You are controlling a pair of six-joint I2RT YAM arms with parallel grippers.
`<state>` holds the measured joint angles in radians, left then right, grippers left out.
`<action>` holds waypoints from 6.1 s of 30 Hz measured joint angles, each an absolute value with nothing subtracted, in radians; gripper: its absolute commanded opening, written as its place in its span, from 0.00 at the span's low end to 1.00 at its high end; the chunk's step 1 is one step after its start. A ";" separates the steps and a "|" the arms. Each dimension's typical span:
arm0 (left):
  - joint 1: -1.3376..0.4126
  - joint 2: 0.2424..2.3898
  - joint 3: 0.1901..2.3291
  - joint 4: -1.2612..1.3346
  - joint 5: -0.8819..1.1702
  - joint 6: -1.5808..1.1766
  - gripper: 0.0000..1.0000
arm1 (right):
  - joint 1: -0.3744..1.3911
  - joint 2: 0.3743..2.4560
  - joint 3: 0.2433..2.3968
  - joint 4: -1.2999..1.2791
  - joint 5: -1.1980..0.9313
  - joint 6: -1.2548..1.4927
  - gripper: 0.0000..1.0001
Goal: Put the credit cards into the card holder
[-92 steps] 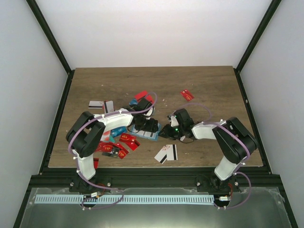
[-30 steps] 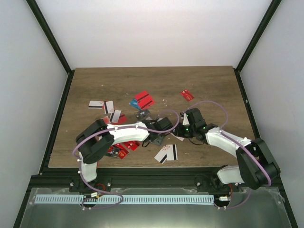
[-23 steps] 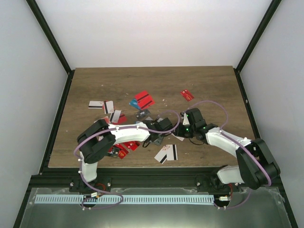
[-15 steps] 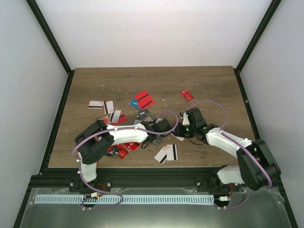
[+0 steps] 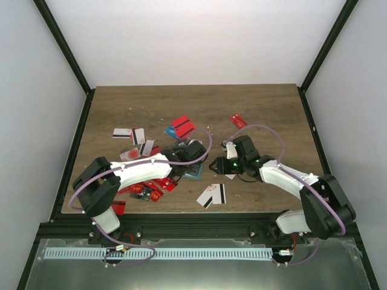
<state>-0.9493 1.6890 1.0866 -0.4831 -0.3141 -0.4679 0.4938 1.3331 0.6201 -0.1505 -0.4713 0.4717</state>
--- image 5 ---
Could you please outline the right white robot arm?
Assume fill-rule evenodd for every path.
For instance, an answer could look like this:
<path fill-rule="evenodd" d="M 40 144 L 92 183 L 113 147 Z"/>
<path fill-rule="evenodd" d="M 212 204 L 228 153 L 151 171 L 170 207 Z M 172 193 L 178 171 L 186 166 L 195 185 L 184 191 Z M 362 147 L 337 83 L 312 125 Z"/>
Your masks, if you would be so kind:
<path fill-rule="evenodd" d="M 260 155 L 247 135 L 223 145 L 225 156 L 217 157 L 209 169 L 219 175 L 242 175 L 276 186 L 301 201 L 301 210 L 281 213 L 269 227 L 269 238 L 283 243 L 290 234 L 312 233 L 326 240 L 343 236 L 356 219 L 356 212 L 338 180 L 330 174 L 317 176 L 281 164 L 270 155 Z"/>

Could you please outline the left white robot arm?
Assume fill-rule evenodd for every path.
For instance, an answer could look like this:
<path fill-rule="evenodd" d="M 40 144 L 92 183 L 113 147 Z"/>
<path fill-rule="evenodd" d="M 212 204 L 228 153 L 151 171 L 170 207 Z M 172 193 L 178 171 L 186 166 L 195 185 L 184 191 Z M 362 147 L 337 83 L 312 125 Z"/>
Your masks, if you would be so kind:
<path fill-rule="evenodd" d="M 109 162 L 104 156 L 96 158 L 73 182 L 74 194 L 69 206 L 92 219 L 109 243 L 119 243 L 124 230 L 112 208 L 117 192 L 153 179 L 183 176 L 205 160 L 208 153 L 199 141 L 193 140 L 185 146 L 164 149 L 133 161 Z"/>

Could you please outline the teal card holder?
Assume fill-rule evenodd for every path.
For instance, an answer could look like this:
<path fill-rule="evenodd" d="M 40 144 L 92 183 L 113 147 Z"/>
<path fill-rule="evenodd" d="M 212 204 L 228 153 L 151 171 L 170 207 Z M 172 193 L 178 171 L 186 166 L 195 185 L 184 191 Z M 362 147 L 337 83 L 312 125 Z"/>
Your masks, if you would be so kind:
<path fill-rule="evenodd" d="M 186 172 L 183 177 L 198 180 L 200 178 L 203 166 L 201 164 L 194 165 L 190 171 Z"/>

